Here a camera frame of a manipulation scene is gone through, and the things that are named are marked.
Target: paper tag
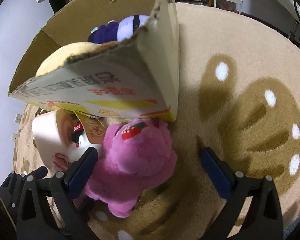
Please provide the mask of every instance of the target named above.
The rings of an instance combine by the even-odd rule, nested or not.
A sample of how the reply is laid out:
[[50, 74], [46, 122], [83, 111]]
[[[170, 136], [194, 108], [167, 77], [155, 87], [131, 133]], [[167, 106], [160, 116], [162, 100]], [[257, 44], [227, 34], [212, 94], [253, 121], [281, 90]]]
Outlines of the paper tag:
[[88, 140], [92, 144], [102, 144], [105, 137], [106, 128], [96, 118], [91, 118], [83, 113], [74, 111], [75, 115], [81, 122]]

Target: plush toy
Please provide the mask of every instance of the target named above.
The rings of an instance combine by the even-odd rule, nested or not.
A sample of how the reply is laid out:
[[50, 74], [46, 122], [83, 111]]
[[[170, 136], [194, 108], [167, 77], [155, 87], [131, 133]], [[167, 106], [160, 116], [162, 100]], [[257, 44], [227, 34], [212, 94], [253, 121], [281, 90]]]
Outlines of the plush toy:
[[100, 49], [100, 47], [101, 46], [99, 44], [93, 44], [91, 42], [76, 42], [67, 44], [57, 49], [49, 57], [47, 57], [41, 63], [35, 76], [38, 77], [62, 67], [66, 63], [67, 58], [71, 56], [95, 52]]
[[89, 42], [103, 44], [109, 41], [122, 41], [132, 36], [133, 32], [144, 25], [149, 16], [134, 15], [123, 19], [119, 24], [110, 21], [106, 26], [94, 28], [88, 38]]
[[103, 152], [84, 191], [107, 203], [110, 212], [120, 218], [129, 216], [143, 189], [169, 179], [177, 161], [167, 123], [158, 119], [109, 126]]

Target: cardboard box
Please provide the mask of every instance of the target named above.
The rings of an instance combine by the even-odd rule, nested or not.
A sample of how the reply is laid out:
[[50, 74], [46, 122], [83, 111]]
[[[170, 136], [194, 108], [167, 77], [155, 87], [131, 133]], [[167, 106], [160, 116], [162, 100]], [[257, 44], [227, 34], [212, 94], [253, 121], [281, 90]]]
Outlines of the cardboard box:
[[[35, 77], [55, 50], [87, 41], [95, 26], [150, 15], [131, 39]], [[159, 117], [174, 121], [178, 108], [179, 30], [174, 0], [73, 0], [43, 27], [23, 56], [9, 96], [47, 109], [101, 117]]]

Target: white dot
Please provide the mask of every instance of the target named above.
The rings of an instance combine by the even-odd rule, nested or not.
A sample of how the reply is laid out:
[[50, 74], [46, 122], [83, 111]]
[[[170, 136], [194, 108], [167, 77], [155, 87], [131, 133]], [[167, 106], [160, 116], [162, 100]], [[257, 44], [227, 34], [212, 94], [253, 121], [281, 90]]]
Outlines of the white dot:
[[91, 33], [94, 33], [96, 30], [98, 30], [98, 27], [93, 28]]
[[294, 139], [299, 139], [300, 138], [300, 129], [297, 126], [297, 124], [295, 124], [295, 123], [292, 125], [292, 137]]
[[277, 99], [275, 98], [274, 93], [271, 90], [265, 91], [265, 98], [269, 106], [274, 107]]
[[133, 240], [133, 237], [124, 230], [118, 231], [118, 238], [119, 240]]
[[97, 211], [96, 212], [96, 217], [101, 220], [101, 221], [107, 221], [108, 220], [108, 216], [106, 215], [106, 213], [102, 212], [102, 211]]
[[300, 165], [300, 156], [298, 154], [295, 154], [292, 156], [291, 161], [290, 161], [290, 175], [293, 176], [297, 173]]
[[220, 62], [216, 67], [216, 77], [220, 81], [225, 81], [228, 77], [229, 67], [226, 63]]

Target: pink teddy bear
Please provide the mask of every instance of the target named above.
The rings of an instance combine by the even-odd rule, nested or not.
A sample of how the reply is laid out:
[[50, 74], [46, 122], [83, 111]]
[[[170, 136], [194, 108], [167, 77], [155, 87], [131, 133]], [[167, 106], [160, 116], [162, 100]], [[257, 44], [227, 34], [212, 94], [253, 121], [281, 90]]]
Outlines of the pink teddy bear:
[[129, 216], [144, 188], [155, 188], [169, 179], [177, 162], [167, 123], [158, 119], [109, 126], [103, 152], [84, 192], [107, 203], [120, 218]]

